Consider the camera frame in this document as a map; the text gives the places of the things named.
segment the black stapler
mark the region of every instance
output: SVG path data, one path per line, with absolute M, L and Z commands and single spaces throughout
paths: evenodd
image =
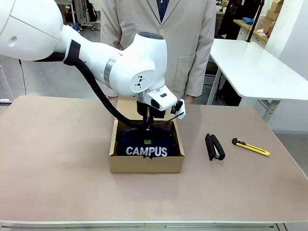
M 208 133 L 205 137 L 205 143 L 210 161 L 212 161 L 214 158 L 223 160 L 226 157 L 226 154 L 215 135 L 210 135 Z

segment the beige jacket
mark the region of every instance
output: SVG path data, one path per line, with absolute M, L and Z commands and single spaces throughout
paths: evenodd
M 167 87 L 177 96 L 202 94 L 214 40 L 215 0 L 170 0 L 160 22 L 156 0 L 102 0 L 101 42 L 127 48 L 138 32 L 162 35 L 167 43 Z M 117 96 L 103 88 L 108 96 Z

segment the jacket lapel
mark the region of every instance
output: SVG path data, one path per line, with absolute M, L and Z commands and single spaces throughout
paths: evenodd
M 167 6 L 167 10 L 164 16 L 164 19 L 162 21 L 162 24 L 168 19 L 168 17 L 171 15 L 171 13 L 173 12 L 174 8 L 177 6 L 177 4 L 179 3 L 180 0 L 170 0 L 169 4 Z
M 153 10 L 153 13 L 155 14 L 156 16 L 156 19 L 158 20 L 158 22 L 160 23 L 160 17 L 159 17 L 159 12 L 158 12 L 158 7 L 157 7 L 157 1 L 156 0 L 148 0 L 152 10 Z

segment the green label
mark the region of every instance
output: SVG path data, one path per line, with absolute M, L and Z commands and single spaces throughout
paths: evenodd
M 144 140 L 144 144 L 151 144 L 151 140 Z

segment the jacket pocket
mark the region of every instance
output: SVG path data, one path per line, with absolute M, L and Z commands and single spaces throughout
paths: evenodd
M 182 92 L 186 88 L 188 73 L 192 68 L 194 55 L 178 58 L 178 67 L 174 79 L 173 90 L 175 92 Z

